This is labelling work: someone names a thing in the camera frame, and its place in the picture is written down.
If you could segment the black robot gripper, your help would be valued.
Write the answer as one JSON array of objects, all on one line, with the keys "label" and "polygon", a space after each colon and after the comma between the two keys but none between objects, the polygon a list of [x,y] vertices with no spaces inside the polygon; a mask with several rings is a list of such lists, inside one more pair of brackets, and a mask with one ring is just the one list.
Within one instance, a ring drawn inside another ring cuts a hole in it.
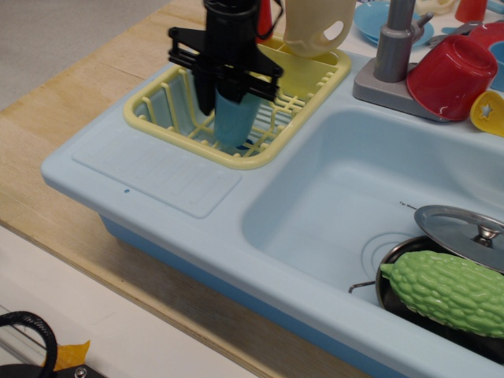
[{"label": "black robot gripper", "polygon": [[193,73],[198,107],[215,108],[216,92],[240,103],[246,94],[273,100],[283,69],[256,42],[259,1],[204,1],[206,28],[173,27],[169,60]]}]

